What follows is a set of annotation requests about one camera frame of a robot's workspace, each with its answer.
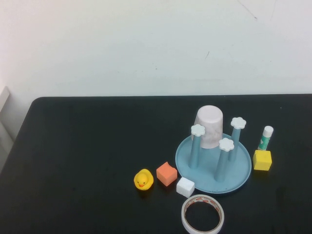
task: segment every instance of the blue tray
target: blue tray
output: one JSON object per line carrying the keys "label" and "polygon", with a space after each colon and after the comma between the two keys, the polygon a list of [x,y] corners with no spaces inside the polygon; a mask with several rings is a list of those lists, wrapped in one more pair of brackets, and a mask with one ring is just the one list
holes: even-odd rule
{"label": "blue tray", "polygon": [[[223,138],[231,139],[231,136],[223,134]],[[252,162],[250,155],[242,143],[238,143],[235,162],[228,161],[227,174],[224,182],[216,182],[214,178],[218,164],[220,149],[200,149],[199,166],[196,169],[189,167],[191,156],[191,136],[184,139],[176,150],[175,163],[180,175],[193,181],[195,188],[210,194],[225,194],[242,186],[248,179]]]}

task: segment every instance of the white wall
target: white wall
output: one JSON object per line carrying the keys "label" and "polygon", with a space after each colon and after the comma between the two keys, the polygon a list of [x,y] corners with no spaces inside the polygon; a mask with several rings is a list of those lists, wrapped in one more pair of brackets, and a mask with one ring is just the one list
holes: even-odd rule
{"label": "white wall", "polygon": [[311,0],[2,0],[0,78],[11,97],[0,117],[15,137],[41,96],[311,93],[311,9]]}

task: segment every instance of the glue stick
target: glue stick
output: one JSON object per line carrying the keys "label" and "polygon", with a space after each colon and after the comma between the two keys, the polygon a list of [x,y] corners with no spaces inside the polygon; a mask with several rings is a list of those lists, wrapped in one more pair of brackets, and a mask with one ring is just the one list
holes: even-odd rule
{"label": "glue stick", "polygon": [[263,134],[260,140],[260,144],[258,146],[258,150],[266,150],[268,147],[268,143],[273,133],[273,127],[265,126],[263,130]]}

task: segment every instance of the block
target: block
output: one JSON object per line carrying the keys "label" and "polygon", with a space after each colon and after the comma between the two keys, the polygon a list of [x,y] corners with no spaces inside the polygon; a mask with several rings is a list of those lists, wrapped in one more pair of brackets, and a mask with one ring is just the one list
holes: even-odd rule
{"label": "block", "polygon": [[165,162],[156,170],[157,178],[166,186],[177,179],[177,170]]}
{"label": "block", "polygon": [[187,178],[182,177],[176,184],[176,192],[189,198],[195,189],[195,183]]}
{"label": "block", "polygon": [[256,150],[253,155],[253,169],[268,171],[272,164],[271,152]]}

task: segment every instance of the yellow cube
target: yellow cube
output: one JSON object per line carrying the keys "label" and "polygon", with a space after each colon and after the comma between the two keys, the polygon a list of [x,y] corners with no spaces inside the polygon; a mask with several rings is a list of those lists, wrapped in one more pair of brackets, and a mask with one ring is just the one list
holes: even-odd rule
{"label": "yellow cube", "polygon": [[268,171],[272,164],[271,152],[256,150],[253,155],[253,169]]}

